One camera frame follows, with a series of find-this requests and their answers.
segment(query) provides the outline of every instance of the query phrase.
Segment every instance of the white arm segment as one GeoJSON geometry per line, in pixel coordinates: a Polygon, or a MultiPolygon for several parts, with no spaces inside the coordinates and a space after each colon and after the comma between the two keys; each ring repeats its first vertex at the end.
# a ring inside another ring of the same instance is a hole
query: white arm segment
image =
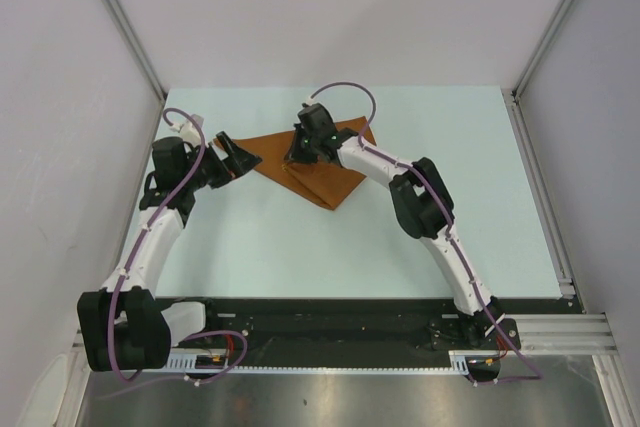
{"type": "MultiPolygon", "coordinates": [[[[155,211],[156,208],[151,207],[140,212],[138,230],[136,231],[134,239],[137,239],[140,231],[146,228],[149,218],[155,211]]],[[[182,219],[178,211],[175,209],[164,209],[142,241],[142,245],[140,245],[133,264],[129,269],[129,277],[124,281],[124,284],[122,284],[120,291],[127,292],[131,290],[132,287],[138,286],[142,289],[149,289],[151,295],[155,296],[160,273],[169,256],[169,251],[183,229],[184,226],[182,225],[182,219]]],[[[118,277],[120,277],[128,258],[129,253],[123,253],[115,270],[106,282],[102,284],[103,288],[107,288],[107,292],[113,292],[118,277]]]]}
{"type": "MultiPolygon", "coordinates": [[[[146,228],[149,218],[155,211],[156,208],[151,207],[140,212],[135,239],[140,235],[140,231],[146,228]]],[[[155,296],[164,263],[183,228],[182,219],[178,211],[164,209],[142,241],[131,269],[129,269],[129,276],[122,284],[122,292],[129,291],[137,286],[141,289],[148,289],[151,295],[155,296]]],[[[129,253],[125,253],[115,270],[106,282],[102,284],[102,288],[106,288],[107,292],[113,292],[128,258],[129,253]]],[[[205,326],[204,304],[200,302],[175,303],[168,309],[163,310],[162,316],[171,331],[171,345],[176,345],[188,335],[200,332],[205,326]]]]}
{"type": "MultiPolygon", "coordinates": [[[[370,144],[364,139],[363,142],[365,145],[375,148],[385,155],[395,159],[398,163],[411,164],[410,161],[403,160],[399,157],[388,154],[387,152],[384,152],[383,150],[370,144]]],[[[407,171],[407,169],[403,167],[398,167],[397,165],[391,164],[386,160],[372,154],[371,152],[367,152],[366,150],[364,150],[358,144],[357,137],[352,137],[342,144],[342,147],[340,147],[340,149],[338,150],[338,157],[340,158],[340,163],[343,167],[364,174],[365,176],[375,180],[378,184],[382,185],[386,189],[389,188],[389,182],[393,179],[394,176],[404,174],[407,171]]],[[[469,283],[469,275],[467,274],[464,265],[460,261],[460,258],[458,257],[456,251],[449,244],[449,241],[445,238],[445,230],[446,227],[438,233],[438,237],[436,239],[422,237],[420,239],[420,242],[422,242],[427,247],[427,249],[429,249],[429,252],[431,252],[431,255],[436,260],[438,267],[440,267],[444,278],[449,283],[449,286],[453,291],[453,302],[456,308],[460,312],[468,315],[473,315],[476,312],[481,312],[483,310],[482,305],[480,305],[480,302],[476,298],[476,295],[473,291],[473,287],[469,283]]],[[[464,254],[464,248],[462,247],[462,243],[460,242],[460,238],[458,237],[455,225],[451,229],[450,234],[452,240],[454,242],[457,242],[460,250],[464,254]]],[[[478,278],[478,274],[473,268],[471,262],[468,260],[466,254],[465,258],[467,259],[467,263],[471,268],[471,272],[473,273],[473,276],[477,281],[476,283],[478,289],[480,290],[482,300],[485,303],[490,302],[491,292],[489,292],[489,289],[485,287],[484,283],[478,278]]]]}

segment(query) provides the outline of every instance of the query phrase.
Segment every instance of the white wall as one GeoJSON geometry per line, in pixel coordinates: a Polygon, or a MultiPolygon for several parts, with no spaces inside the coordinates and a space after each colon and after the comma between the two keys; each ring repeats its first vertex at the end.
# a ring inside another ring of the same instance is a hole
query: white wall
{"type": "Polygon", "coordinates": [[[513,87],[559,0],[121,0],[165,88],[513,87]]]}
{"type": "Polygon", "coordinates": [[[100,0],[0,0],[0,424],[112,267],[159,105],[100,0]]]}
{"type": "Polygon", "coordinates": [[[523,109],[592,312],[640,394],[640,3],[579,0],[523,109]]]}

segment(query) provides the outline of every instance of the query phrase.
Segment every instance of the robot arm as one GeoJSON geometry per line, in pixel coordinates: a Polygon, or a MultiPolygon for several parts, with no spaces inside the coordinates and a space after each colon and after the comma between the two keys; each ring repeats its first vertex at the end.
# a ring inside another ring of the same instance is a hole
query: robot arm
{"type": "Polygon", "coordinates": [[[157,209],[194,166],[199,150],[199,135],[186,122],[179,136],[165,137],[152,145],[155,170],[144,185],[140,201],[140,220],[136,242],[122,256],[101,289],[85,292],[78,301],[78,317],[87,360],[92,370],[111,370],[107,348],[107,317],[113,292],[123,274],[125,280],[118,296],[114,326],[117,363],[122,370],[157,369],[165,365],[170,349],[187,336],[205,327],[205,306],[199,302],[178,302],[162,309],[154,295],[160,273],[171,247],[185,228],[195,205],[194,193],[209,186],[222,187],[251,171],[262,159],[246,152],[221,132],[218,141],[227,153],[220,159],[211,144],[188,183],[171,198],[166,208],[157,209]],[[150,219],[155,215],[151,227],[150,219]],[[147,230],[146,235],[140,232],[147,230]],[[128,272],[125,263],[133,253],[128,272]]]}
{"type": "MultiPolygon", "coordinates": [[[[356,132],[337,130],[331,115],[321,104],[305,105],[298,118],[300,123],[295,124],[294,141],[285,160],[314,163],[320,158],[358,171],[389,189],[398,223],[407,234],[424,244],[435,258],[453,291],[454,304],[460,314],[472,320],[481,336],[489,335],[494,329],[493,323],[474,292],[460,255],[451,245],[455,242],[461,255],[465,256],[455,224],[449,227],[431,194],[421,192],[423,186],[419,179],[404,167],[413,166],[428,181],[453,220],[453,200],[433,162],[427,158],[417,162],[403,160],[365,139],[361,139],[360,144],[356,132]]],[[[467,264],[481,298],[488,303],[489,311],[499,323],[504,312],[498,300],[478,278],[473,265],[467,264]]]]}

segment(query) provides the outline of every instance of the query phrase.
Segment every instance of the folded cloth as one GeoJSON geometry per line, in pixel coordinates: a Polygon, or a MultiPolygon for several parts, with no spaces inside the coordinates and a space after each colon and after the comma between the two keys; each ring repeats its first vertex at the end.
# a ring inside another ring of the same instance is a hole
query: folded cloth
{"type": "MultiPolygon", "coordinates": [[[[366,121],[364,117],[359,117],[336,122],[336,127],[338,130],[350,128],[359,132],[366,121]]],[[[375,144],[371,129],[367,129],[364,137],[375,144]]],[[[262,163],[255,170],[325,209],[335,210],[364,180],[359,172],[322,161],[316,164],[285,162],[284,157],[293,141],[293,130],[233,141],[241,148],[262,157],[262,163]]]]}

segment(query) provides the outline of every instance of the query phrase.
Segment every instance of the purple cable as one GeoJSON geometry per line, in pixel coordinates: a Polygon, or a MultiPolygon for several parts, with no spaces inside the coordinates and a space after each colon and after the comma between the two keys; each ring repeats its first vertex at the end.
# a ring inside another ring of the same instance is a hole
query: purple cable
{"type": "MultiPolygon", "coordinates": [[[[171,200],[178,194],[178,192],[182,190],[182,188],[187,184],[187,182],[189,182],[191,177],[193,177],[193,174],[195,174],[196,170],[198,169],[198,166],[200,165],[200,161],[202,161],[202,157],[204,156],[204,151],[206,148],[206,140],[204,137],[204,133],[202,132],[202,129],[197,124],[197,122],[186,112],[180,109],[169,107],[168,109],[165,109],[165,111],[162,113],[162,118],[170,126],[173,125],[173,122],[171,122],[167,117],[167,114],[170,112],[175,112],[176,114],[180,114],[189,122],[191,122],[191,124],[194,126],[194,128],[198,131],[198,134],[200,135],[200,150],[198,151],[198,156],[196,157],[196,161],[193,163],[191,170],[187,172],[187,175],[184,176],[184,179],[180,181],[180,183],[176,186],[176,188],[169,193],[167,198],[164,199],[164,201],[162,201],[162,203],[158,206],[156,211],[151,215],[151,217],[149,218],[149,221],[147,222],[148,228],[151,228],[151,226],[156,221],[156,219],[160,216],[164,208],[169,204],[169,202],[171,202],[171,200]]],[[[138,238],[136,239],[136,242],[133,244],[133,248],[129,253],[129,257],[127,258],[127,261],[124,264],[125,272],[128,273],[129,270],[131,269],[131,265],[133,264],[133,261],[135,260],[136,255],[140,250],[140,246],[142,245],[142,241],[146,237],[147,232],[149,232],[147,229],[142,229],[140,231],[140,234],[138,235],[138,238]]],[[[115,338],[114,338],[114,328],[115,328],[115,321],[116,321],[116,308],[118,305],[118,297],[120,296],[120,290],[122,289],[122,285],[124,284],[125,280],[126,280],[126,275],[121,274],[118,277],[116,286],[113,289],[113,294],[111,295],[111,303],[109,304],[109,315],[107,317],[107,352],[109,354],[109,364],[111,366],[111,370],[115,372],[116,376],[121,381],[132,382],[133,380],[136,379],[136,377],[138,377],[138,375],[140,375],[140,372],[142,371],[138,370],[136,371],[136,373],[134,373],[131,377],[128,377],[128,378],[122,374],[120,367],[118,367],[118,360],[116,358],[115,338]]]]}
{"type": "MultiPolygon", "coordinates": [[[[235,360],[235,362],[233,362],[232,364],[229,364],[227,367],[222,369],[220,372],[215,374],[213,377],[210,377],[208,379],[200,379],[198,385],[210,384],[211,382],[215,382],[216,380],[220,379],[221,377],[224,377],[232,369],[235,369],[238,365],[240,365],[240,363],[244,360],[245,356],[247,355],[247,350],[249,349],[249,344],[247,343],[247,339],[245,339],[242,334],[239,334],[238,332],[236,332],[234,330],[214,330],[214,331],[210,331],[210,332],[200,332],[198,334],[192,334],[192,335],[190,335],[189,337],[187,337],[184,340],[201,339],[203,337],[214,337],[214,336],[217,336],[217,335],[232,335],[234,337],[239,338],[242,341],[242,352],[240,353],[238,358],[235,360]]],[[[182,375],[164,375],[164,376],[161,376],[161,377],[157,377],[155,379],[147,380],[146,382],[141,382],[141,383],[135,384],[135,385],[133,385],[131,387],[127,387],[127,388],[121,389],[121,390],[119,390],[117,392],[114,392],[112,394],[102,395],[102,396],[98,397],[98,399],[100,399],[100,400],[112,399],[114,397],[118,397],[119,395],[127,394],[129,392],[136,391],[136,390],[141,389],[143,387],[147,387],[149,385],[157,384],[157,383],[164,382],[164,381],[167,381],[167,380],[185,380],[185,378],[182,375]]]]}
{"type": "Polygon", "coordinates": [[[473,292],[474,292],[474,294],[476,296],[476,299],[478,300],[478,303],[482,306],[482,310],[484,311],[485,315],[489,318],[489,321],[491,322],[493,327],[496,329],[498,334],[504,339],[504,341],[509,346],[509,348],[516,354],[518,359],[520,359],[522,361],[522,363],[524,365],[526,365],[527,368],[529,368],[529,370],[531,370],[535,374],[535,375],[532,375],[532,376],[511,376],[511,377],[505,377],[505,378],[502,378],[502,379],[496,379],[494,381],[487,381],[487,382],[478,382],[471,376],[471,374],[469,374],[468,379],[471,382],[473,382],[474,386],[476,386],[476,385],[489,385],[489,384],[490,385],[494,385],[494,384],[499,384],[499,383],[500,384],[504,384],[504,383],[509,383],[509,382],[517,382],[517,381],[521,381],[521,380],[542,380],[544,376],[543,376],[542,372],[540,371],[540,369],[538,369],[534,363],[529,361],[529,359],[527,359],[524,356],[524,354],[520,351],[520,349],[518,349],[515,346],[515,344],[511,341],[511,339],[504,332],[504,330],[502,330],[502,327],[500,327],[500,325],[498,325],[498,322],[496,321],[496,319],[493,317],[493,315],[489,311],[489,308],[487,307],[487,304],[485,303],[485,301],[482,298],[482,294],[480,293],[480,289],[476,285],[475,278],[474,278],[474,275],[473,275],[473,271],[471,270],[471,266],[469,265],[469,262],[467,261],[465,255],[462,253],[462,249],[460,249],[460,247],[458,246],[457,242],[453,241],[453,237],[451,236],[451,229],[453,228],[453,218],[451,217],[451,213],[445,207],[444,203],[442,202],[442,200],[440,199],[440,197],[438,196],[436,191],[433,189],[433,187],[431,186],[429,181],[427,181],[427,179],[412,165],[405,164],[405,163],[402,163],[402,162],[397,162],[396,159],[386,155],[384,152],[381,152],[378,149],[375,149],[374,147],[371,147],[371,146],[366,145],[364,143],[363,135],[367,131],[367,128],[369,128],[369,126],[371,125],[371,122],[373,121],[373,119],[374,119],[374,117],[376,115],[376,110],[377,110],[376,100],[375,100],[375,97],[373,96],[373,94],[371,93],[371,91],[369,89],[367,89],[366,87],[364,87],[363,85],[357,84],[355,82],[346,82],[346,81],[332,82],[332,83],[327,84],[327,85],[325,85],[323,87],[320,87],[313,94],[311,94],[310,98],[314,99],[321,92],[324,92],[325,90],[330,89],[332,87],[338,87],[338,86],[355,87],[356,89],[360,89],[365,94],[367,94],[367,96],[371,100],[371,106],[372,106],[371,115],[369,116],[369,119],[365,123],[364,127],[362,127],[362,129],[360,129],[360,132],[358,132],[358,144],[360,144],[360,147],[362,147],[367,152],[370,152],[371,154],[373,154],[373,155],[375,155],[377,157],[380,157],[381,159],[383,159],[383,160],[385,160],[385,161],[387,161],[387,162],[389,162],[389,163],[391,163],[393,165],[398,165],[399,167],[403,167],[403,168],[409,170],[413,175],[415,175],[418,178],[418,180],[422,183],[422,185],[427,190],[427,192],[429,192],[429,195],[431,195],[431,197],[435,201],[436,205],[438,206],[438,209],[440,209],[440,212],[442,212],[442,215],[444,216],[444,218],[445,218],[445,220],[447,222],[447,230],[445,232],[445,238],[451,244],[451,246],[453,247],[453,250],[455,250],[456,255],[460,259],[460,262],[462,262],[462,266],[464,267],[464,270],[467,273],[467,276],[469,277],[469,282],[471,283],[471,286],[473,287],[473,292]]]}

